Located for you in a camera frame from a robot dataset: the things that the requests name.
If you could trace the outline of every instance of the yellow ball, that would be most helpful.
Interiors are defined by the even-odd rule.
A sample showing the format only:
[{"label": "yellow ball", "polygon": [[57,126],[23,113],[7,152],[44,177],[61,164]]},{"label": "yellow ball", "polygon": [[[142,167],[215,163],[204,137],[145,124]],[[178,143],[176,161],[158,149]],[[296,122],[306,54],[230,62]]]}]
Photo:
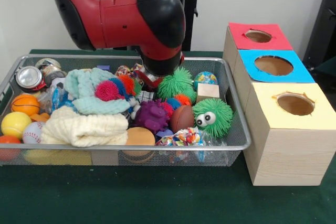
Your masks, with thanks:
[{"label": "yellow ball", "polygon": [[12,112],[4,117],[1,123],[1,131],[4,135],[15,136],[22,139],[25,128],[31,124],[31,119],[23,112]]}]

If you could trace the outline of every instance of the blue cardboard top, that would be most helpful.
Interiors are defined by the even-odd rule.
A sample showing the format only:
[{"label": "blue cardboard top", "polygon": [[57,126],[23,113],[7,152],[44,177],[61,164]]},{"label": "blue cardboard top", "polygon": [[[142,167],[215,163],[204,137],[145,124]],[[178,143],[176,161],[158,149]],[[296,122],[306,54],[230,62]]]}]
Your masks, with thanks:
[{"label": "blue cardboard top", "polygon": [[[292,50],[239,50],[245,68],[253,80],[261,82],[315,83],[313,77]],[[286,75],[273,75],[256,66],[256,60],[262,57],[274,57],[289,62],[293,70]]]}]

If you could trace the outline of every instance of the purple spiky toy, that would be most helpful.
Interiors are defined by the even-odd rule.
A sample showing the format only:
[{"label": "purple spiky toy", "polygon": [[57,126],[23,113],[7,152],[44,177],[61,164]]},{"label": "purple spiky toy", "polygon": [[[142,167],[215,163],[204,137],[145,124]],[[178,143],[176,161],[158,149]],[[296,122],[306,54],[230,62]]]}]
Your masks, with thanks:
[{"label": "purple spiky toy", "polygon": [[169,117],[160,104],[161,100],[142,102],[135,116],[135,126],[150,130],[154,135],[168,127]]}]

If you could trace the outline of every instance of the orange toy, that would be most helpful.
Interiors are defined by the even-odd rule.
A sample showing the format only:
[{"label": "orange toy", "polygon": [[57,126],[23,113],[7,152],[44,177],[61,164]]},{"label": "orange toy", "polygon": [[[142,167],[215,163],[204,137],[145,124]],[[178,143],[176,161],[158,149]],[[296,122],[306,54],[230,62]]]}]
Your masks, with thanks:
[{"label": "orange toy", "polygon": [[33,114],[30,116],[30,119],[33,122],[44,122],[46,123],[50,118],[50,115],[48,115],[47,113],[42,113],[41,115],[39,114]]},{"label": "orange toy", "polygon": [[191,101],[190,101],[189,97],[187,97],[184,94],[177,94],[176,96],[174,96],[174,98],[177,99],[182,105],[191,106]]},{"label": "orange toy", "polygon": [[29,116],[38,114],[40,110],[40,104],[36,97],[31,94],[18,95],[10,105],[11,111],[23,112]]},{"label": "orange toy", "polygon": [[[21,141],[14,136],[0,136],[0,144],[20,144]],[[20,149],[0,150],[0,161],[10,161],[20,154]]]}]

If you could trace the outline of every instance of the brown football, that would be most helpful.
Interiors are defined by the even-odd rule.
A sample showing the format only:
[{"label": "brown football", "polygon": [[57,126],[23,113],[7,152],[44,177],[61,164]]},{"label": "brown football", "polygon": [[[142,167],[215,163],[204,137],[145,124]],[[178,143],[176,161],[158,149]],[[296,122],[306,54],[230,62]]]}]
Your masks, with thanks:
[{"label": "brown football", "polygon": [[175,110],[170,118],[170,128],[176,133],[188,127],[194,127],[194,113],[191,106],[183,105]]}]

